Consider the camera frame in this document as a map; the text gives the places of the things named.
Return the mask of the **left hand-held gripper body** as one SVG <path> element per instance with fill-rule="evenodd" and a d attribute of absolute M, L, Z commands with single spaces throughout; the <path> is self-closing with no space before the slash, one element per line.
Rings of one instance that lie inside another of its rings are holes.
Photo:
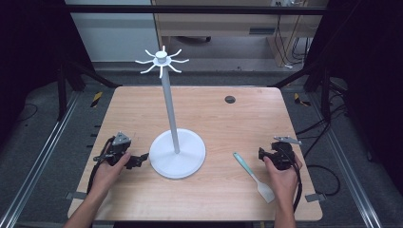
<path fill-rule="evenodd" d="M 123 132 L 118 132 L 106 141 L 101 154 L 94 157 L 93 160 L 95 162 L 107 162 L 114 166 L 130 145 L 131 139 Z"/>

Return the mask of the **yellow black floor tape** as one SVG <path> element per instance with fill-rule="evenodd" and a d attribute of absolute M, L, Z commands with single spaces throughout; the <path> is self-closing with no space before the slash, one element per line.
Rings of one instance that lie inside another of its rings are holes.
<path fill-rule="evenodd" d="M 304 102 L 304 101 L 302 101 L 302 100 L 300 99 L 298 93 L 295 93 L 295 94 L 294 94 L 294 101 L 295 101 L 296 104 L 299 104 L 299 105 L 311 106 L 311 103 L 310 103 L 310 102 Z"/>
<path fill-rule="evenodd" d="M 92 103 L 91 103 L 90 107 L 96 107 L 97 104 L 99 103 L 99 101 L 100 101 L 102 95 L 103 95 L 103 92 L 102 92 L 102 91 L 97 92 L 97 93 L 94 95 L 94 98 L 93 98 L 93 100 L 92 100 Z"/>

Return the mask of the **person's right hand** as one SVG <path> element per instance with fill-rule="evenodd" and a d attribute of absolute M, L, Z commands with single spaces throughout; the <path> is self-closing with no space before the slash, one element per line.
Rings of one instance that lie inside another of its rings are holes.
<path fill-rule="evenodd" d="M 277 206 L 294 212 L 294 196 L 297 189 L 297 172 L 293 168 L 277 170 L 268 157 L 263 158 L 269 175 L 269 185 L 272 188 Z"/>

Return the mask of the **person's left hand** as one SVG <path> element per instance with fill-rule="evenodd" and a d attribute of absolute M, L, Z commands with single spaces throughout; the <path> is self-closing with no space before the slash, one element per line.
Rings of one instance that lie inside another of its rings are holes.
<path fill-rule="evenodd" d="M 130 159 L 130 154 L 125 152 L 120 160 L 113 166 L 103 161 L 93 179 L 91 189 L 87 195 L 89 199 L 103 200 L 108 190 L 119 178 L 121 171 Z"/>

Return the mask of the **white cabinet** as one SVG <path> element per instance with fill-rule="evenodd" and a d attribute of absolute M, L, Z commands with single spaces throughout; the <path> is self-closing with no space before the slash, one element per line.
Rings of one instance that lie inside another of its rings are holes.
<path fill-rule="evenodd" d="M 134 62 L 159 49 L 152 13 L 72 13 L 92 62 Z"/>

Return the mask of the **black frame strut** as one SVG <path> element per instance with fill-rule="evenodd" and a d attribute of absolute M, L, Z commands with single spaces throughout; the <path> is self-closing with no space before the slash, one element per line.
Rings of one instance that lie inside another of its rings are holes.
<path fill-rule="evenodd" d="M 310 65 L 305 66 L 303 69 L 297 71 L 291 76 L 279 81 L 272 85 L 272 87 L 282 88 L 292 83 L 296 79 L 302 76 L 308 75 L 303 88 L 307 92 L 313 92 L 318 86 L 321 86 L 320 95 L 320 113 L 324 120 L 329 123 L 331 121 L 331 111 L 329 102 L 329 92 L 330 92 L 330 71 L 324 64 L 319 62 L 313 62 Z"/>
<path fill-rule="evenodd" d="M 109 88 L 117 88 L 120 86 L 119 84 L 115 84 L 99 75 L 94 69 L 82 66 L 76 62 L 64 61 L 62 64 L 60 64 L 57 70 L 57 87 L 59 97 L 58 121 L 61 121 L 67 114 L 66 82 L 69 82 L 74 91 L 82 91 L 86 87 L 86 84 L 82 79 L 82 75 L 86 75 Z"/>

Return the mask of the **teal handled white spatula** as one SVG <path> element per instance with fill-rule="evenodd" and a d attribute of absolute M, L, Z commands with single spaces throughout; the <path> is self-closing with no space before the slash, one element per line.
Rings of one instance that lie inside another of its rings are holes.
<path fill-rule="evenodd" d="M 275 199 L 275 195 L 272 189 L 267 184 L 258 180 L 252 169 L 249 167 L 247 162 L 242 158 L 242 156 L 238 152 L 234 152 L 233 156 L 238 161 L 238 163 L 244 168 L 244 170 L 251 176 L 251 178 L 256 182 L 258 192 L 265 199 L 265 201 L 267 203 L 272 202 Z"/>

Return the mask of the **light wooden desk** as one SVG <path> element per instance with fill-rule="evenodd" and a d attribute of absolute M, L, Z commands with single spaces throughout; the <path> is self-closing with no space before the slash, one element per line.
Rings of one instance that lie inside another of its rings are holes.
<path fill-rule="evenodd" d="M 329 0 L 151 0 L 154 6 L 325 7 Z M 313 38 L 319 15 L 165 14 L 154 15 L 162 45 L 171 37 L 262 36 L 269 41 L 278 66 L 297 61 L 297 40 Z"/>

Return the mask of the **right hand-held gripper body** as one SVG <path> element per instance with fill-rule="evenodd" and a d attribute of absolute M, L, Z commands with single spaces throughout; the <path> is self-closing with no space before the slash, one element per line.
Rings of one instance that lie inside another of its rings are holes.
<path fill-rule="evenodd" d="M 268 170 L 299 170 L 302 167 L 293 147 L 288 142 L 272 142 L 271 149 L 274 153 L 265 158 Z"/>

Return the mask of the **white hook stand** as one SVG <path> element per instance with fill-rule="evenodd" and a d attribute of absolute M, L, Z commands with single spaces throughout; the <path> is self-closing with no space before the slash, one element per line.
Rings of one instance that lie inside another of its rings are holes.
<path fill-rule="evenodd" d="M 136 60 L 137 64 L 151 64 L 151 67 L 142 71 L 142 74 L 148 73 L 155 67 L 160 71 L 170 129 L 164 131 L 153 141 L 149 149 L 149 159 L 153 169 L 162 177 L 170 180 L 182 180 L 195 174 L 202 167 L 206 157 L 206 147 L 202 137 L 192 130 L 178 128 L 176 125 L 168 70 L 181 73 L 180 70 L 172 66 L 173 63 L 188 62 L 188 59 L 174 59 L 181 52 L 179 49 L 174 54 L 168 54 L 165 46 L 162 46 L 154 54 L 148 50 L 145 51 L 151 57 L 150 60 Z"/>

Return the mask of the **black horizontal frame bar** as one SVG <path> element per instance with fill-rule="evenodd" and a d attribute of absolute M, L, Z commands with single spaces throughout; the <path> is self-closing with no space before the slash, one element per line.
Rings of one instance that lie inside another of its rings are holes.
<path fill-rule="evenodd" d="M 268 14 L 324 15 L 327 8 L 236 7 L 236 6 L 146 6 L 146 5 L 65 5 L 69 12 L 82 13 L 178 13 L 178 14 Z"/>

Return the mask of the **metal floor rail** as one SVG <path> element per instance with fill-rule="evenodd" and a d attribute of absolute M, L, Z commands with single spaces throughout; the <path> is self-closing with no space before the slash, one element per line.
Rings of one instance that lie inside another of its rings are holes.
<path fill-rule="evenodd" d="M 367 160 L 342 98 L 333 95 L 330 108 L 331 123 L 320 141 L 330 157 L 325 159 L 318 147 L 308 156 L 309 162 L 328 167 L 338 177 L 331 184 L 339 190 L 322 202 L 324 217 L 337 227 L 384 228 L 375 189 L 380 167 Z"/>
<path fill-rule="evenodd" d="M 79 98 L 79 92 L 73 92 L 71 94 L 71 97 L 67 103 L 67 110 L 65 114 L 62 115 L 60 120 L 54 123 L 51 132 L 48 134 L 46 141 L 41 147 L 41 150 L 38 152 L 34 162 L 32 163 L 32 166 L 29 168 L 28 173 L 25 175 L 21 186 L 16 191 L 12 202 L 0 218 L 0 228 L 13 228 L 16 224 L 18 218 L 20 217 L 24 207 L 29 200 L 29 197 L 35 185 L 40 179 L 40 176 L 42 175 L 50 156 L 52 155 L 55 146 L 61 138 Z"/>

